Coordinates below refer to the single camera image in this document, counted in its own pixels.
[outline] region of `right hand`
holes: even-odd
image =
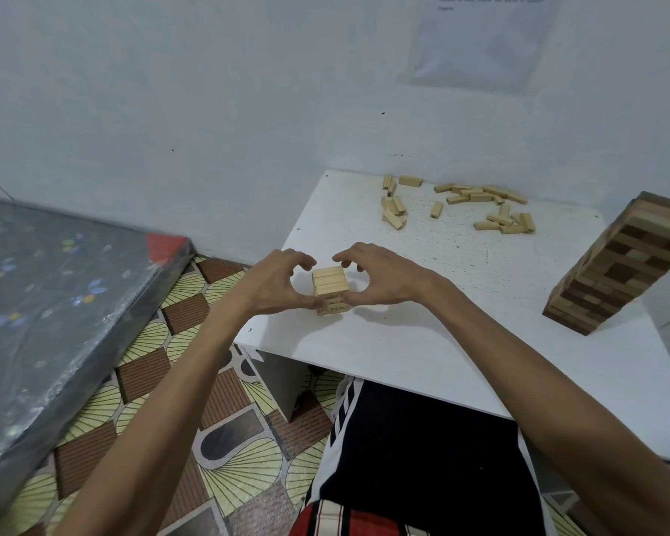
[[[348,250],[336,253],[333,261],[340,261],[344,269],[356,263],[358,271],[367,271],[370,276],[370,283],[363,291],[344,294],[345,302],[352,306],[404,301],[424,303],[431,280],[438,276],[392,250],[372,243],[356,242]]]

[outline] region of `plastic wrap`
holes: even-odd
[[[184,237],[0,201],[0,510],[192,256]]]

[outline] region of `poster on wall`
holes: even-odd
[[[562,0],[421,0],[406,81],[522,89]]]

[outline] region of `hand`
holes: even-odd
[[[367,271],[370,276],[370,283],[363,291],[348,291],[344,295],[345,302],[352,306],[423,303],[430,280],[438,276],[392,250],[371,243],[356,242],[348,250],[336,253],[333,261],[341,261],[345,269],[354,262],[358,271]]]
[[[303,252],[290,248],[274,250],[253,265],[221,300],[240,306],[247,318],[276,314],[288,309],[322,308],[325,304],[323,299],[298,293],[290,281],[296,265],[309,271],[316,263],[315,259]]]

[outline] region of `white tabletop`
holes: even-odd
[[[439,272],[670,458],[670,358],[642,302],[627,305],[589,336],[541,315],[551,288],[605,227],[597,211],[533,199],[511,203],[512,212],[533,214],[537,230],[505,236],[473,230],[496,210],[491,202],[445,205],[435,220],[429,210],[447,194],[435,194],[430,184],[398,186],[409,220],[395,231],[381,220],[382,195],[381,177],[326,171],[284,248],[331,267],[336,252],[374,242]],[[347,276],[352,289],[366,287],[366,273],[351,267]],[[312,293],[310,274],[296,270],[293,284]],[[330,316],[306,310],[257,316],[236,342],[509,417],[447,330],[414,303]]]

